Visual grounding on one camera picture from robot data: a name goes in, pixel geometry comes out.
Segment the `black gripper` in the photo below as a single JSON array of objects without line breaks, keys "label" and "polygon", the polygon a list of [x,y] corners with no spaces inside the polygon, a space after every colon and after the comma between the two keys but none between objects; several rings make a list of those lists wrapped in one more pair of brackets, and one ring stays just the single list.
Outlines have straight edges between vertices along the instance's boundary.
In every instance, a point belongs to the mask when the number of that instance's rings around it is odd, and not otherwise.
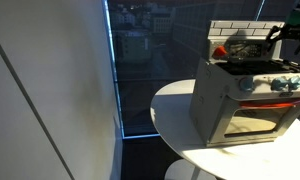
[{"label": "black gripper", "polygon": [[[273,26],[266,36],[266,41],[268,43],[274,43],[280,39],[290,39],[290,40],[298,40],[300,42],[300,24],[287,22],[280,31],[280,37],[275,36],[275,33],[279,32],[280,28],[278,26]],[[298,55],[300,52],[300,44],[294,51],[295,55]]]}]

